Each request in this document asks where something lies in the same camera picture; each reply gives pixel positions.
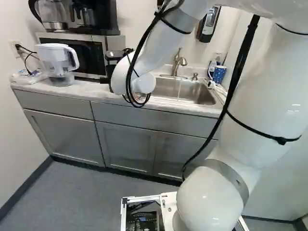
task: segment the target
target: microwave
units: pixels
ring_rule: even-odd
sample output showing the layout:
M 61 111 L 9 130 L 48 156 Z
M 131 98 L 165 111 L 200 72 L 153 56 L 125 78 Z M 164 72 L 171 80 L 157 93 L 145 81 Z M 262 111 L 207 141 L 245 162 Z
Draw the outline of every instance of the microwave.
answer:
M 106 67 L 116 64 L 105 58 L 107 51 L 121 51 L 125 48 L 125 36 L 102 36 L 73 33 L 38 32 L 40 43 L 62 43 L 73 48 L 79 59 L 79 69 L 72 72 L 75 77 L 106 78 Z

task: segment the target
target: coffee maker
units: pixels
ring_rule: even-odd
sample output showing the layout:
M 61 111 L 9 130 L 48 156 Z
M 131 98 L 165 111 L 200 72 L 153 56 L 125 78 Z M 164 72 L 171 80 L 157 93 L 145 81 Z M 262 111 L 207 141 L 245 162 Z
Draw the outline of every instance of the coffee maker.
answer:
M 66 10 L 62 0 L 28 0 L 29 8 L 47 32 L 68 31 Z
M 71 0 L 69 15 L 72 33 L 120 35 L 116 0 Z

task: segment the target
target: kettle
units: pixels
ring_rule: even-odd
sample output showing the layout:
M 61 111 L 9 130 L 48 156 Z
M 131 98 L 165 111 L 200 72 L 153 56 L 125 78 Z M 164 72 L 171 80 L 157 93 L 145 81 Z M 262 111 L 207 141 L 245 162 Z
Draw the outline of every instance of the kettle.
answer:
M 68 30 L 66 11 L 62 0 L 28 0 L 29 8 L 47 32 Z

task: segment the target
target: baseboard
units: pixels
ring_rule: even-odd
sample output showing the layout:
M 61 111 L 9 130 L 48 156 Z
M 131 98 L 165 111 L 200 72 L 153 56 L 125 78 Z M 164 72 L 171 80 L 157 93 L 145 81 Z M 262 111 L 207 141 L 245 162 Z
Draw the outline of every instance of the baseboard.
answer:
M 270 219 L 270 218 L 259 218 L 259 217 L 251 217 L 242 215 L 243 218 L 251 219 L 251 220 L 263 220 L 263 221 L 271 221 L 271 222 L 278 222 L 278 223 L 287 223 L 287 224 L 293 224 L 293 220 L 278 220 L 278 219 Z
M 16 190 L 9 200 L 0 208 L 0 222 L 4 219 L 25 192 L 33 185 L 33 183 L 41 176 L 41 174 L 53 162 L 50 156 L 25 180 L 25 182 Z
M 56 156 L 52 156 L 52 159 L 56 162 L 60 162 L 60 163 L 64 163 L 64 164 L 68 164 L 68 165 L 72 165 L 72 166 L 76 166 L 76 167 L 91 169 L 91 170 L 95 170 L 95 171 L 99 171 L 99 172 L 109 172 L 109 173 L 113 173 L 113 174 L 138 178 L 138 179 L 142 179 L 142 180 L 149 180 L 149 181 L 154 181 L 154 182 L 161 183 L 161 184 L 168 184 L 168 185 L 173 185 L 173 186 L 177 186 L 177 187 L 179 187 L 182 184 L 182 182 L 179 182 L 179 181 L 176 181 L 176 180 L 169 180 L 169 179 L 160 178 L 160 177 L 148 176 L 148 175 L 144 175 L 144 174 L 141 174 L 141 173 L 129 172 L 129 171 L 110 168 L 110 167 L 99 167 L 99 166 L 95 166 L 95 165 L 77 162 L 77 161 L 74 161 L 74 160 L 59 158 L 59 157 L 56 157 Z

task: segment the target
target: faucet handle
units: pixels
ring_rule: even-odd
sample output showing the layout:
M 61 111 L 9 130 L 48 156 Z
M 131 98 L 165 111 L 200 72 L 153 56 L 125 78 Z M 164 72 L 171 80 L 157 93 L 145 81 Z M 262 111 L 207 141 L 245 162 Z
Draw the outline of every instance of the faucet handle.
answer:
M 198 73 L 195 72 L 195 73 L 193 74 L 192 81 L 197 81 L 197 80 L 198 80 L 197 76 L 198 76 Z
M 182 50 L 182 47 L 180 47 L 180 48 L 178 49 L 178 52 L 176 53 L 176 55 L 175 55 L 174 58 L 173 58 L 174 61 L 177 61 L 177 60 L 179 59 L 181 50 Z

